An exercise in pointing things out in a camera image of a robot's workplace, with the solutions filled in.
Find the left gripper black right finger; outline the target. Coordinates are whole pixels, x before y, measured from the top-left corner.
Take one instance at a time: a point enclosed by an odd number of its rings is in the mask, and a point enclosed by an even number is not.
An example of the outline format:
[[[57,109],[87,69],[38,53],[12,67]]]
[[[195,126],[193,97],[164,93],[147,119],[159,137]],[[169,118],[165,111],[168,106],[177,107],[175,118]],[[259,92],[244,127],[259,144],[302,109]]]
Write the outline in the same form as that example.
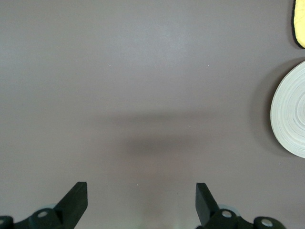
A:
[[[199,229],[284,229],[278,220],[260,216],[252,223],[228,208],[220,208],[205,183],[196,184],[195,208],[201,225]]]

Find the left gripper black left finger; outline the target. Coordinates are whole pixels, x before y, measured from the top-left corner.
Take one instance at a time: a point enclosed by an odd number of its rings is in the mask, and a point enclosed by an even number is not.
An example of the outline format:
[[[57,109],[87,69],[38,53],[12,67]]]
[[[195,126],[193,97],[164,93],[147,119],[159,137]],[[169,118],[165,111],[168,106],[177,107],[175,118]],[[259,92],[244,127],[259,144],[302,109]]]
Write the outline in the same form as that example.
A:
[[[37,210],[20,222],[14,222],[11,216],[1,216],[0,227],[2,229],[73,229],[87,206],[87,182],[77,182],[54,207]]]

